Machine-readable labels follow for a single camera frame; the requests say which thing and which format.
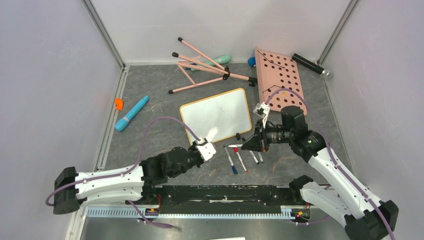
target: orange clip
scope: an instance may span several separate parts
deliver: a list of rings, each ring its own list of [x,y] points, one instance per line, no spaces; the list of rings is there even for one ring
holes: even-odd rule
[[[124,101],[122,101],[122,99],[116,98],[115,99],[115,104],[116,104],[116,110],[122,110],[122,108],[124,107]]]

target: wall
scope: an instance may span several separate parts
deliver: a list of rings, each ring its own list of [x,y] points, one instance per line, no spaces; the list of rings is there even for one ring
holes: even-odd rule
[[[318,59],[349,0],[92,0],[126,63],[175,63],[194,57],[187,42],[212,58],[246,62],[256,45]]]
[[[423,11],[423,1],[360,1],[324,63],[354,172],[398,205],[398,239],[424,234]]]
[[[0,1],[0,239],[64,239],[44,204],[91,171],[120,69],[80,0]]]

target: pink perforated board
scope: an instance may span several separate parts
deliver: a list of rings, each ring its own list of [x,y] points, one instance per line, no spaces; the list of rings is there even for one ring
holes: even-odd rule
[[[291,57],[263,51],[258,47],[254,49],[254,56],[261,103],[265,102],[279,88],[291,89],[304,98],[298,65]],[[307,114],[306,107],[301,100],[288,91],[277,93],[268,105],[272,111],[277,112],[280,112],[286,106],[298,106],[305,115]]]

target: pink tripod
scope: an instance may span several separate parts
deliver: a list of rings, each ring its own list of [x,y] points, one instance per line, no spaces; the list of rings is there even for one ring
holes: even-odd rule
[[[202,85],[206,85],[206,84],[210,84],[210,83],[214,83],[214,82],[218,82],[220,80],[227,80],[228,77],[233,77],[236,79],[242,79],[242,80],[246,80],[249,81],[250,84],[249,86],[254,87],[255,83],[258,82],[258,79],[254,78],[254,77],[250,77],[250,76],[243,76],[243,75],[239,75],[239,74],[234,74],[234,73],[230,73],[230,68],[228,66],[223,67],[222,65],[220,65],[219,63],[217,63],[216,61],[214,61],[212,58],[208,57],[206,54],[204,54],[203,52],[197,50],[194,46],[190,45],[188,42],[186,42],[185,40],[183,40],[181,37],[178,38],[178,41],[182,42],[183,44],[187,45],[187,47],[193,49],[196,53],[198,53],[199,55],[194,57],[194,58],[189,58],[186,56],[183,56],[181,54],[178,54],[176,52],[172,53],[172,56],[175,58],[180,58],[183,59],[185,61],[178,61],[176,63],[176,65],[179,67],[179,69],[181,69],[181,71],[185,74],[185,76],[190,80],[190,82],[192,83],[192,85],[189,86],[184,86],[184,87],[180,87],[177,89],[173,89],[173,90],[169,90],[168,93],[169,94],[173,94],[182,90],[186,90],[186,89],[192,89],[192,88],[196,88],[198,86],[202,86]],[[215,66],[209,66],[201,61],[197,61],[196,59],[204,57],[205,59],[211,61],[213,64],[215,64]],[[198,65],[202,65],[204,67],[201,66],[197,66],[197,65],[192,65],[190,63],[194,63],[194,64],[198,64]],[[219,74],[222,75],[221,77],[209,80],[209,81],[204,81],[201,83],[195,83],[195,81],[193,81],[193,79],[189,76],[189,74],[186,72],[186,70],[184,68],[191,68],[191,69],[196,69],[196,70],[200,70],[200,71],[204,71],[204,72],[209,72],[209,73],[213,73],[213,74]]]

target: gray floor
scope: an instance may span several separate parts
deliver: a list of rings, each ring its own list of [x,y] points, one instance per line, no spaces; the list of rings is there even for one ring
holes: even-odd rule
[[[250,68],[246,63],[228,64],[232,73],[256,77],[256,69]],[[325,85],[320,76],[302,66],[298,66],[301,85],[305,100],[308,103],[309,114],[306,121],[309,128],[317,131],[311,113],[324,131],[338,157],[350,168],[345,149],[336,126],[336,121],[326,94]],[[190,75],[196,82],[202,82],[217,77],[216,74],[195,71]],[[133,164],[138,156],[140,141],[145,127],[150,121],[161,116],[172,116],[181,119],[180,106],[203,98],[217,95],[237,88],[244,88],[249,110],[259,102],[258,88],[250,87],[243,80],[229,78],[205,86],[168,94],[168,90],[184,87],[190,81],[176,65],[147,65],[131,66],[126,80],[123,101],[123,110],[119,112],[118,119],[122,118],[145,95],[150,97],[146,106],[134,117],[128,127],[122,132],[115,131],[110,145],[106,162],[106,169],[122,168]],[[252,125],[258,117],[251,114]],[[269,121],[280,124],[281,118],[277,112],[272,112]],[[248,138],[253,133],[243,134]],[[237,143],[235,137],[215,144],[217,154],[214,158],[203,164],[201,168],[193,168],[187,173],[176,178],[170,178],[168,185],[231,185],[231,184],[272,184],[288,185],[294,178],[308,175],[319,184],[327,181],[300,157],[292,153],[285,144],[273,144],[268,152],[263,154],[264,163],[256,165],[248,151],[241,151],[249,173],[239,171],[234,175],[223,146]],[[144,144],[143,159],[170,151],[174,147],[188,148],[188,138],[184,128],[171,120],[155,123],[148,133]],[[234,161],[238,169],[242,169],[238,161]]]
[[[325,214],[313,209],[311,221]],[[158,219],[176,226],[161,229],[131,218],[92,218],[85,221],[81,240],[211,240],[245,237],[246,240],[348,240],[344,228],[329,218],[316,225],[296,227],[290,220],[276,219]]]

